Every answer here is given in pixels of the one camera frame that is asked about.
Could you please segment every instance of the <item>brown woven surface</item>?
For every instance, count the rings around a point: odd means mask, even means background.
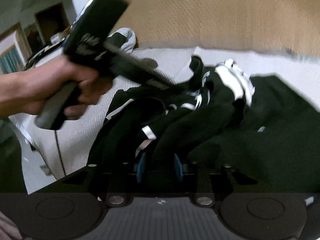
[[[139,47],[279,51],[320,56],[320,0],[130,0],[115,29]]]

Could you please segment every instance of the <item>black circular disc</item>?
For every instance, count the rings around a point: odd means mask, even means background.
[[[35,193],[14,209],[19,230],[41,240],[74,239],[89,232],[102,216],[100,202],[89,193]]]
[[[257,240],[298,238],[307,219],[303,203],[274,193],[232,193],[221,203],[220,214],[230,229]]]

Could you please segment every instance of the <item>metal screw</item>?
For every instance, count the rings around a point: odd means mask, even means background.
[[[207,205],[210,205],[213,201],[209,197],[200,197],[200,198],[197,199],[197,202],[200,205],[207,206]]]
[[[109,198],[109,202],[113,205],[119,205],[124,202],[124,198],[121,196],[112,196]]]

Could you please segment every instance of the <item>dark doorway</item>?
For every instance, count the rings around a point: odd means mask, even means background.
[[[69,27],[69,22],[62,3],[56,4],[44,11],[36,14],[42,36],[45,43],[50,42],[50,38],[59,33],[63,32]]]

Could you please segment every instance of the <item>teal curtain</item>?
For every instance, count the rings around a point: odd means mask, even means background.
[[[0,66],[4,74],[17,72],[17,64],[22,65],[22,62],[16,47],[8,50],[0,57]]]

